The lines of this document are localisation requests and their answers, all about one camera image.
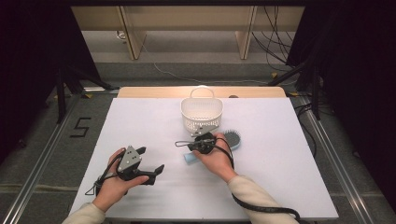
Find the white table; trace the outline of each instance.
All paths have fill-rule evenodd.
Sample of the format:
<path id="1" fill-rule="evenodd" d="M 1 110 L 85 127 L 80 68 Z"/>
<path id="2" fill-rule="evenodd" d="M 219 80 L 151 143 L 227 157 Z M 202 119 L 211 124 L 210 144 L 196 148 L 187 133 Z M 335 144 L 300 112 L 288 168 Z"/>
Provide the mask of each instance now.
<path id="1" fill-rule="evenodd" d="M 109 156 L 120 147 L 147 147 L 139 169 L 153 171 L 165 164 L 154 186 L 130 189 L 107 213 L 117 220 L 239 221 L 248 217 L 219 178 L 200 163 L 188 165 L 191 140 L 182 126 L 181 98 L 117 98 L 81 182 L 71 212 L 93 196 L 84 195 L 106 169 Z M 242 135 L 233 152 L 235 170 L 252 177 L 279 203 L 304 219 L 337 218 L 332 200 L 312 157 L 288 98 L 222 98 L 219 130 Z"/>

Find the person's left hand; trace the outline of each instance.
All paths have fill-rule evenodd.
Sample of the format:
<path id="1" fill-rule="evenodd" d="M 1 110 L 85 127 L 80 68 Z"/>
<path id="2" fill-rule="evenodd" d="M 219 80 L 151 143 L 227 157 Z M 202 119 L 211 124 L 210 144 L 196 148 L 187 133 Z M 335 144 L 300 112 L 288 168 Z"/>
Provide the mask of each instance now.
<path id="1" fill-rule="evenodd" d="M 126 150 L 124 147 L 117 150 L 110 157 L 108 163 L 111 163 L 114 158 L 116 158 L 117 155 L 119 155 L 124 150 Z M 108 171 L 115 174 L 117 166 L 118 162 L 114 162 Z M 92 203 L 102 211 L 106 212 L 114 203 L 118 202 L 122 198 L 122 196 L 128 189 L 143 184 L 147 180 L 149 180 L 149 177 L 146 175 L 138 176 L 129 181 L 124 181 L 118 176 L 109 178 L 105 180 L 101 190 L 99 191 L 99 194 L 92 201 Z"/>

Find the dark floor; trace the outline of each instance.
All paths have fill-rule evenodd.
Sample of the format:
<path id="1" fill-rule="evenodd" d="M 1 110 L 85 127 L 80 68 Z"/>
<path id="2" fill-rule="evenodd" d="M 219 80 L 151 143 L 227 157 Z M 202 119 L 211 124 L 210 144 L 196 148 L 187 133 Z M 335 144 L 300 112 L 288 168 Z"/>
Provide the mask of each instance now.
<path id="1" fill-rule="evenodd" d="M 254 52 L 258 50 L 254 49 L 254 45 L 252 45 L 252 48 L 252 57 L 255 57 Z M 191 80 L 166 76 L 164 73 L 159 72 L 152 63 L 144 60 L 146 59 L 142 59 L 144 63 L 97 62 L 97 68 L 102 79 L 114 86 L 200 84 Z M 168 63 L 160 60 L 157 65 L 163 71 L 212 81 L 212 83 L 207 83 L 207 85 L 260 85 L 258 82 L 245 82 L 245 80 L 268 81 L 271 79 L 271 72 L 275 71 L 266 63 L 216 63 L 216 59 L 213 59 L 213 63 L 193 61 Z M 279 64 L 276 66 L 278 68 L 288 68 Z M 219 80 L 227 82 L 213 83 L 213 81 Z M 230 80 L 244 82 L 229 83 L 228 81 Z M 90 86 L 91 84 L 84 82 L 84 85 Z M 285 91 L 293 91 L 292 85 L 283 86 L 283 88 Z M 41 152 L 47 148 L 46 145 L 56 128 L 57 101 L 54 96 L 55 93 L 48 98 L 49 107 L 42 109 L 29 133 L 25 136 L 24 140 L 27 146 L 15 148 L 0 166 L 0 219 L 2 220 L 6 217 L 7 210 L 10 209 L 20 192 L 21 186 L 26 182 L 32 170 L 34 170 Z M 50 154 L 48 163 L 38 177 L 33 194 L 24 209 L 22 209 L 23 212 L 19 218 L 19 223 L 61 223 L 67 217 L 101 132 L 106 113 L 114 97 L 117 97 L 116 93 L 107 92 L 83 96 L 75 95 L 67 100 L 68 106 L 71 106 L 74 102 L 76 104 L 72 108 L 69 107 L 70 117 L 64 125 L 56 147 Z M 302 96 L 290 98 L 295 106 L 301 105 L 303 103 L 302 99 Z M 381 191 L 368 174 L 364 164 L 358 157 L 353 155 L 353 146 L 349 142 L 336 115 L 332 113 L 331 106 L 326 104 L 324 97 L 320 98 L 320 101 L 322 102 L 320 105 L 321 124 L 345 166 L 351 181 L 367 206 L 369 216 L 372 219 L 372 222 L 367 223 L 396 223 L 395 213 L 391 210 Z M 72 135 L 83 134 L 84 132 L 83 130 L 75 129 L 75 125 L 80 118 L 90 118 L 82 119 L 79 125 L 89 127 L 89 130 L 86 132 L 85 137 L 72 137 Z M 351 206 L 345 190 L 332 167 L 332 163 L 315 134 L 315 129 L 308 115 L 303 114 L 301 120 L 308 131 L 315 136 L 317 144 L 316 162 L 340 216 L 336 220 L 320 221 L 319 223 L 363 223 L 359 220 L 359 216 L 355 213 L 353 206 Z M 314 142 L 308 134 L 306 139 L 312 150 L 314 150 Z"/>

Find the white basket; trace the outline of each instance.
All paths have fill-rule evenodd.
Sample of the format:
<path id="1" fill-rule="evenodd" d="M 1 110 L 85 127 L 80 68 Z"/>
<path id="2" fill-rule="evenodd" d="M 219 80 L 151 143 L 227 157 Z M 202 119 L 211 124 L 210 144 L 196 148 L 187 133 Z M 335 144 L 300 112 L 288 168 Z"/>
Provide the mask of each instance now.
<path id="1" fill-rule="evenodd" d="M 207 89 L 212 92 L 212 97 L 192 97 L 192 93 L 198 89 Z M 204 125 L 220 126 L 222 114 L 222 101 L 215 98 L 215 93 L 207 86 L 198 86 L 190 93 L 190 98 L 181 102 L 181 114 L 184 127 L 190 132 Z"/>

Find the forearm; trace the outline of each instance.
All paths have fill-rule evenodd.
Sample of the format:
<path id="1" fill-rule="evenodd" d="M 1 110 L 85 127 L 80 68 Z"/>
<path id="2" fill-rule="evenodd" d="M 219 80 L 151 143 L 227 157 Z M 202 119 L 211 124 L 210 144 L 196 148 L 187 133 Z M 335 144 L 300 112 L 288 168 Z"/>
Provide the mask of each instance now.
<path id="1" fill-rule="evenodd" d="M 228 182 L 231 193 L 242 202 L 263 207 L 280 207 L 265 189 L 246 176 L 237 175 Z M 253 224 L 294 224 L 289 214 L 268 214 L 244 209 Z"/>
<path id="2" fill-rule="evenodd" d="M 105 220 L 105 213 L 93 203 L 85 203 L 76 212 L 64 220 L 63 224 L 100 224 Z"/>

